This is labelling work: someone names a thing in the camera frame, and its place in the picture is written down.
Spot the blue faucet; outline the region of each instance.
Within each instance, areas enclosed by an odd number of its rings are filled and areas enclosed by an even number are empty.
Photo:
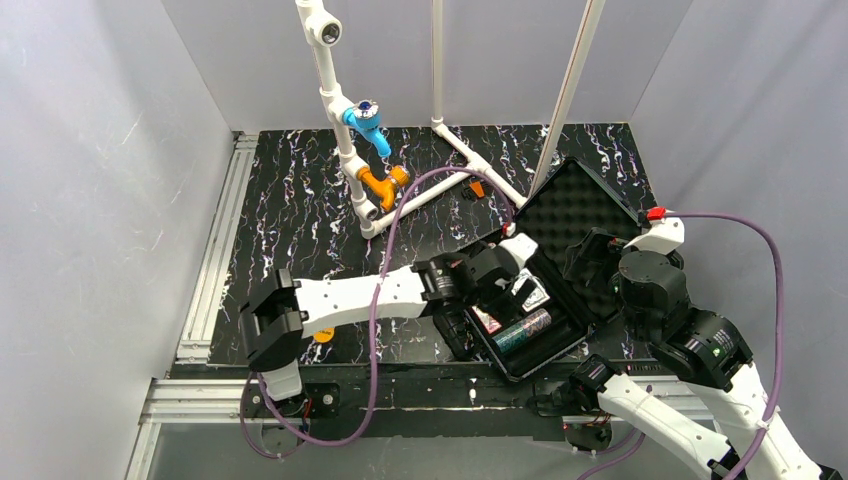
[[[392,154],[392,147],[389,146],[386,137],[380,132],[380,108],[376,102],[363,100],[356,106],[348,108],[342,115],[342,121],[373,143],[381,158],[386,158]]]

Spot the red cap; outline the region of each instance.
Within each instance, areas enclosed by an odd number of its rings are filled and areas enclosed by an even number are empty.
[[[645,218],[647,218],[649,222],[652,222],[654,220],[662,220],[663,217],[665,217],[666,211],[667,210],[665,207],[654,207],[648,210],[648,214],[645,216]]]

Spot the orange spout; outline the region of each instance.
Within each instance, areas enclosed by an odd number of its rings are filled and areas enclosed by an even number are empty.
[[[356,178],[380,197],[380,207],[384,212],[390,212],[394,208],[398,189],[409,183],[409,173],[399,165],[392,167],[383,180],[377,180],[368,167],[360,168],[356,172]]]

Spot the cylindrical can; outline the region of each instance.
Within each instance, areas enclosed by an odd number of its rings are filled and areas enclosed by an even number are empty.
[[[551,314],[544,308],[540,308],[527,315],[520,322],[495,335],[492,339],[498,345],[501,353],[507,353],[522,345],[532,336],[550,326],[550,324]]]

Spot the black marble table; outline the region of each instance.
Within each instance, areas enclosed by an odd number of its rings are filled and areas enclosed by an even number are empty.
[[[516,190],[526,194],[546,128],[515,125],[452,130],[488,159]],[[390,128],[387,137],[393,150],[389,163],[403,165],[413,177],[437,166],[464,165],[463,157],[430,128]],[[356,138],[355,144],[372,170],[385,169],[370,144],[361,138]],[[251,287],[272,270],[288,268],[294,277],[310,279],[378,273],[384,236],[362,238],[335,150],[332,130],[260,134],[215,326],[210,365],[246,364],[238,306]],[[628,125],[566,125],[554,166],[566,156],[579,158],[597,172],[630,208],[655,205]],[[430,179],[424,188],[438,180]],[[454,187],[401,221],[390,266],[397,268],[458,250],[500,224],[501,213],[494,198],[466,200],[460,187]],[[377,329],[377,354],[382,363],[452,360],[430,318],[381,319]],[[303,364],[367,363],[367,331],[363,322],[336,328],[327,343],[304,340],[300,360]],[[614,360],[648,358],[645,346],[632,341],[620,326],[593,334],[562,361],[581,361],[589,353]]]

